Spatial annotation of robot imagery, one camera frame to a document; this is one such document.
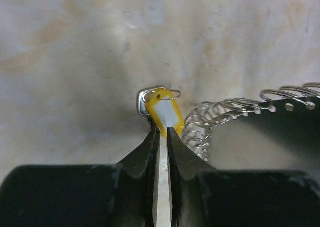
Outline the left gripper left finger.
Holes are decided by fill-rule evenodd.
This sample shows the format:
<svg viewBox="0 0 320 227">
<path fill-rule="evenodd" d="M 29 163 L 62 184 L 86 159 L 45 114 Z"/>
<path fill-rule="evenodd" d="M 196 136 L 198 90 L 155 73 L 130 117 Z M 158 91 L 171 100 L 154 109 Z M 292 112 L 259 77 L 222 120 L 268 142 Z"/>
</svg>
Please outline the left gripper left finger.
<svg viewBox="0 0 320 227">
<path fill-rule="evenodd" d="M 154 227 L 160 131 L 116 164 L 22 165 L 0 187 L 3 227 Z"/>
</svg>

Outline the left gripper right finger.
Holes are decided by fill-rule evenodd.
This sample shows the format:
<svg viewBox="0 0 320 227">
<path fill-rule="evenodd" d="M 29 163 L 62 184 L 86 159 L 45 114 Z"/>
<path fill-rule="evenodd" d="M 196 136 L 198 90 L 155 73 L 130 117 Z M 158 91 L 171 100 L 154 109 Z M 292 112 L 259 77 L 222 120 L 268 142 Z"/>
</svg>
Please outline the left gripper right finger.
<svg viewBox="0 0 320 227">
<path fill-rule="evenodd" d="M 217 170 L 167 130 L 173 227 L 317 227 L 320 186 L 306 172 Z"/>
</svg>

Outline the yellow key tag with key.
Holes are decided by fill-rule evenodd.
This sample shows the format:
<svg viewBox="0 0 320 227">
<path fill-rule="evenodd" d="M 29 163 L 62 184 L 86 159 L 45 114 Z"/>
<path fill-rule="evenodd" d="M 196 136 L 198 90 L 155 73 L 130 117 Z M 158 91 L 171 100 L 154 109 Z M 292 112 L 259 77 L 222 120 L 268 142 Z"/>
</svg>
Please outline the yellow key tag with key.
<svg viewBox="0 0 320 227">
<path fill-rule="evenodd" d="M 177 104 L 180 96 L 179 90 L 164 86 L 143 89 L 137 94 L 137 111 L 157 126 L 164 137 L 167 137 L 168 128 L 174 128 L 181 135 L 185 124 Z"/>
</svg>

